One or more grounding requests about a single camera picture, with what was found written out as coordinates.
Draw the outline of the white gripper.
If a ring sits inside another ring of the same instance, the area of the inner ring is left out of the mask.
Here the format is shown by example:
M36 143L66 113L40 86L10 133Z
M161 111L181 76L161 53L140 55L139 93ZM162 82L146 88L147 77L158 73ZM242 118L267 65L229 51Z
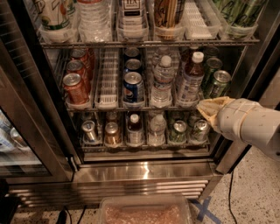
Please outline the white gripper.
M259 108L258 102L228 96L205 99L197 105L197 110L214 130L218 128L226 139L248 144L259 143L256 127Z

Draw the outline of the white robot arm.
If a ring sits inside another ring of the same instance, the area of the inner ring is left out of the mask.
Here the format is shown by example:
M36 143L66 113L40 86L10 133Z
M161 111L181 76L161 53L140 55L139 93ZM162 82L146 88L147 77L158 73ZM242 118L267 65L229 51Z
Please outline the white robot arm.
M228 140L255 146L280 161L280 112L256 101L222 96L201 100L197 110L213 130Z

